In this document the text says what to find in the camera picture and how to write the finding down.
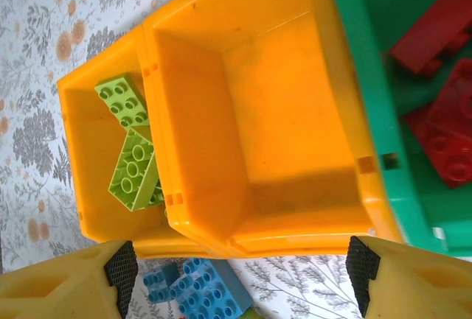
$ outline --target blue building block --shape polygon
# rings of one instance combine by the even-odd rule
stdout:
[[[252,298],[224,260],[188,259],[184,275],[170,295],[187,319],[234,319],[251,305]]]
[[[145,273],[142,281],[149,292],[149,302],[162,303],[172,300],[169,286],[174,283],[180,273],[175,262]]]

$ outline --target red building block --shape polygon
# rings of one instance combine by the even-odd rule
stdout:
[[[426,123],[431,105],[405,116],[437,174],[453,189],[472,181],[472,142]]]
[[[472,0],[436,0],[390,49],[390,55],[411,73],[433,77],[441,57],[457,53],[470,39]]]
[[[472,141],[472,60],[460,60],[434,101],[426,121]]]

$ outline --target yellow plastic bin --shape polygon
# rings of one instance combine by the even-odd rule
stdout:
[[[174,0],[143,28],[174,229],[226,257],[401,241],[333,0]]]
[[[208,256],[196,242],[169,226],[164,205],[129,212],[108,192],[126,132],[94,87],[128,72],[144,93],[141,62],[145,56],[139,26],[58,82],[80,227],[85,236],[98,242],[131,239],[136,254],[144,258]]]

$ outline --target floral tablecloth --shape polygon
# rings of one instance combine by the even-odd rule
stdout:
[[[170,0],[0,0],[1,259],[11,271],[93,244],[79,229],[56,81]],[[139,262],[140,273],[169,259]],[[359,318],[340,256],[231,260],[265,318]],[[151,305],[139,276],[129,318]]]

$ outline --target orange plastic bin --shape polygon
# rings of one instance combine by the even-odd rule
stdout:
[[[94,87],[129,72],[144,93],[143,42],[142,27],[137,27],[58,82],[80,227],[98,242],[131,239],[140,257],[208,256],[195,241],[169,226],[163,205],[129,212],[108,192],[126,132]]]
[[[143,28],[174,229],[226,257],[401,241],[333,0],[174,0]]]

